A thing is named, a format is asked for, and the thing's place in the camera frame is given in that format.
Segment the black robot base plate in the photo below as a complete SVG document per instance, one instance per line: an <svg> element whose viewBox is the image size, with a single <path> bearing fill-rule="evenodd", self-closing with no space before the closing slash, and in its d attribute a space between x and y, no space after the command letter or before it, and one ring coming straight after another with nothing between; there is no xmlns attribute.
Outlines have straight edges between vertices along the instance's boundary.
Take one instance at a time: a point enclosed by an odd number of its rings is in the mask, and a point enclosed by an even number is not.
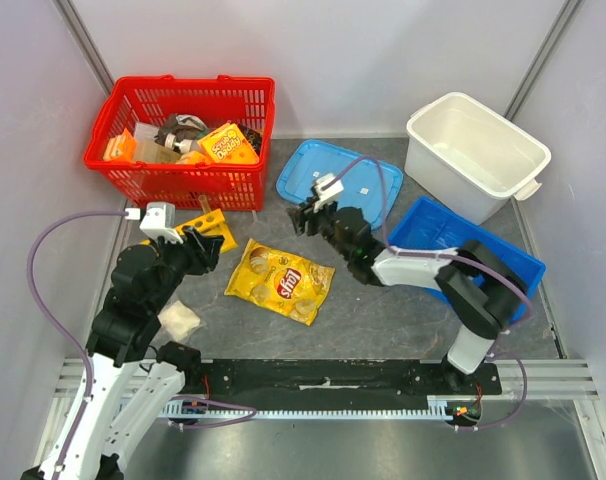
<svg viewBox="0 0 606 480"><path fill-rule="evenodd" d="M203 360L181 394L258 409L420 408L429 396L497 396L496 366L465 376L420 360Z"/></svg>

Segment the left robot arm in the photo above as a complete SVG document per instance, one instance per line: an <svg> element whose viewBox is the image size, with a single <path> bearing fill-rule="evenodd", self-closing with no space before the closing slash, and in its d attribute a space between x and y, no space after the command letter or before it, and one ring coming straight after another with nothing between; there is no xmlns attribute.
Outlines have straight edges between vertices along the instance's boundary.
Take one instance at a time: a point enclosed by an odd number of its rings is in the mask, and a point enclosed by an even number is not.
<svg viewBox="0 0 606 480"><path fill-rule="evenodd" d="M147 430L180 391L203 380L197 350L170 342L160 348L144 384L123 410L117 407L161 324L159 314L189 275L212 272L224 239L186 227L179 242L164 239L123 250L111 287L86 343L83 375L59 438L25 479L121 479Z"/></svg>

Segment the clear glass test tube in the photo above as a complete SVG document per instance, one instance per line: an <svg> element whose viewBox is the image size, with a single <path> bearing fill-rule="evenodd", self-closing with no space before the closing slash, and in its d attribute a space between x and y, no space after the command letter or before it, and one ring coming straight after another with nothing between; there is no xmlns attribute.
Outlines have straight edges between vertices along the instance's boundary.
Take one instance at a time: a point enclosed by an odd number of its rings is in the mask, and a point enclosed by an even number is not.
<svg viewBox="0 0 606 480"><path fill-rule="evenodd" d="M199 204L204 214L210 213L212 211L209 200L206 195L200 195L198 197Z"/></svg>

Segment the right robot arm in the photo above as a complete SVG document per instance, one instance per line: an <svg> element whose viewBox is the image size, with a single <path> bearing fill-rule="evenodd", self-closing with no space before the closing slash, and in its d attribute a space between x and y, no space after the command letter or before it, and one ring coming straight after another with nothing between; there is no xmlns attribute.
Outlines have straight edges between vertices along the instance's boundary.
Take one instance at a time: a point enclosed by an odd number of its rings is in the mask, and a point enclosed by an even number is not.
<svg viewBox="0 0 606 480"><path fill-rule="evenodd" d="M374 237L362 211L310 197L287 215L298 235L320 235L364 285L431 288L440 291L461 326L449 348L441 381L450 392L466 392L477 369L526 303L521 278L478 240L442 250L408 250Z"/></svg>

